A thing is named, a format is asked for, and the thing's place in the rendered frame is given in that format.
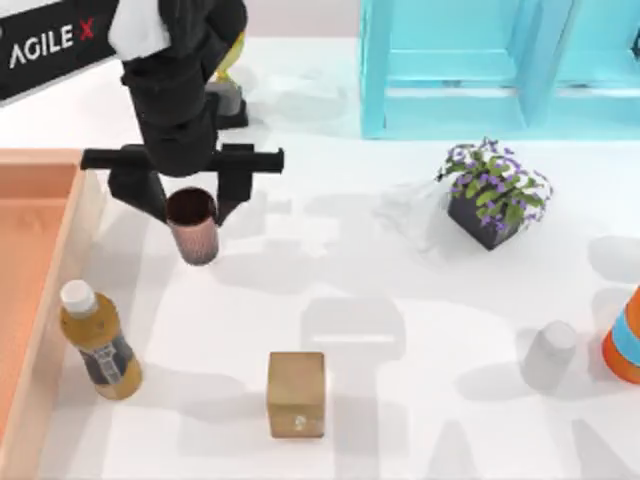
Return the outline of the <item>dark brown cup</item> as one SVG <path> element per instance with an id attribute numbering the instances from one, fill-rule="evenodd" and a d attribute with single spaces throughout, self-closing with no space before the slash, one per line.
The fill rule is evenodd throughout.
<path id="1" fill-rule="evenodd" d="M 173 192 L 166 202 L 167 224 L 182 259 L 204 266 L 219 251 L 216 204 L 211 194 L 198 187 Z"/>

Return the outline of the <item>yellow trophy black base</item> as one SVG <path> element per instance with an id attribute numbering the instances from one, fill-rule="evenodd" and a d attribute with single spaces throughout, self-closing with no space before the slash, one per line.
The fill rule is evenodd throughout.
<path id="1" fill-rule="evenodd" d="M 240 58 L 244 44 L 245 32 L 241 32 L 205 88 L 212 123 L 218 131 L 248 125 L 247 104 L 242 87 L 229 74 L 229 69 Z"/>

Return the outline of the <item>salmon-coloured shallow box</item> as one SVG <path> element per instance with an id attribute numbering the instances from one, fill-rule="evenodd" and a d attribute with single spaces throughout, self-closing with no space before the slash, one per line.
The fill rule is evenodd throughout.
<path id="1" fill-rule="evenodd" d="M 59 289 L 80 276 L 105 196 L 74 149 L 0 148 L 0 480 L 35 480 L 66 341 Z"/>

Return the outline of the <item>orange juice bottle white cap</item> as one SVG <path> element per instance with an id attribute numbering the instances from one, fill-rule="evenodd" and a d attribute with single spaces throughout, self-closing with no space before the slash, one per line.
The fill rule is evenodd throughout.
<path id="1" fill-rule="evenodd" d="M 81 355 L 96 392 L 109 400 L 133 395 L 141 386 L 142 368 L 113 301 L 80 279 L 66 282 L 60 299 L 62 333 Z"/>

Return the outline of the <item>wooden block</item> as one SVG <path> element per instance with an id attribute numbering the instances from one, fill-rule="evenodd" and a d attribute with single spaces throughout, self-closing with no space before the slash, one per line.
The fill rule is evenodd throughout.
<path id="1" fill-rule="evenodd" d="M 271 437 L 323 438 L 326 391 L 322 352 L 271 352 L 266 388 Z"/>

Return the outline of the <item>light blue rack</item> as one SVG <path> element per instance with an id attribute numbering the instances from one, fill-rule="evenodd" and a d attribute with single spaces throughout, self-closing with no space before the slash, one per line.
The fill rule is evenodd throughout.
<path id="1" fill-rule="evenodd" d="M 640 0 L 361 0 L 367 138 L 640 140 Z"/>

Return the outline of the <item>purple flower plant black pot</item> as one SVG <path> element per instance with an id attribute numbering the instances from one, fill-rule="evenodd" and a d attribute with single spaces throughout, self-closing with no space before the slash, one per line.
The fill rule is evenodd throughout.
<path id="1" fill-rule="evenodd" d="M 452 146 L 435 180 L 450 176 L 449 217 L 488 251 L 541 221 L 554 195 L 544 174 L 489 138 Z"/>

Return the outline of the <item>pale grey cup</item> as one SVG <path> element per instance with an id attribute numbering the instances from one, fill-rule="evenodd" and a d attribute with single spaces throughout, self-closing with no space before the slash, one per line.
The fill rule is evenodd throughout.
<path id="1" fill-rule="evenodd" d="M 577 340 L 575 329 L 563 321 L 539 329 L 520 364 L 525 383 L 543 393 L 557 390 L 574 359 Z"/>

